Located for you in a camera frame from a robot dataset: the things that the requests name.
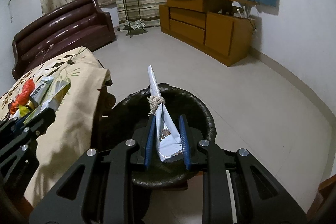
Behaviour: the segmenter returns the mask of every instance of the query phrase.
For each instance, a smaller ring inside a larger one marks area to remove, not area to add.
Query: metal plant stand
[[[134,31],[134,29],[132,29],[130,26],[130,19],[129,19],[129,14],[128,14],[128,8],[127,8],[127,1],[123,0],[123,4],[124,4],[124,10],[125,10],[125,16],[126,16],[126,20],[128,21],[128,26],[125,26],[124,29],[127,30],[127,34],[130,34],[130,37],[132,37],[132,31]],[[139,17],[141,19],[141,12],[140,12],[140,4],[139,4],[139,0],[138,0],[138,10],[139,10]]]

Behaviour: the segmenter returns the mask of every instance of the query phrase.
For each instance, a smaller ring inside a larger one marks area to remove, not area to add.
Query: brown leather sofa
[[[115,41],[110,13],[103,12],[97,0],[75,0],[29,24],[14,37],[13,77],[74,48],[97,50]]]

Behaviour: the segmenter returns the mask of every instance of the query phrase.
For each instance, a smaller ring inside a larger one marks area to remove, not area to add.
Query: rope
[[[160,96],[150,96],[147,100],[149,102],[149,108],[151,109],[148,115],[154,114],[160,104],[166,103],[165,99]]]

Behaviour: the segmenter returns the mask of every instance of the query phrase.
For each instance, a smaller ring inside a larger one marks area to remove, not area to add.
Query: red candy wrapper
[[[19,105],[24,106],[29,100],[29,95],[34,91],[35,84],[32,79],[28,79],[22,87],[22,92],[16,96],[14,103],[10,108],[10,113],[12,115],[19,109]]]

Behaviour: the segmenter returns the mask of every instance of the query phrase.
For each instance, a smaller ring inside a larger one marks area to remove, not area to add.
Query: trash can
[[[190,127],[199,129],[204,139],[215,141],[216,128],[213,117],[200,99],[186,90],[169,84],[159,84],[159,89],[177,128],[180,115],[185,114]],[[117,104],[107,117],[102,118],[98,150],[114,148],[120,142],[132,138],[134,130],[147,125],[150,111],[147,97],[150,95],[149,88],[135,92]],[[183,160],[172,163],[161,162],[156,148],[154,149],[149,170],[132,172],[133,184],[160,189],[181,184],[196,175],[195,172],[186,170]]]

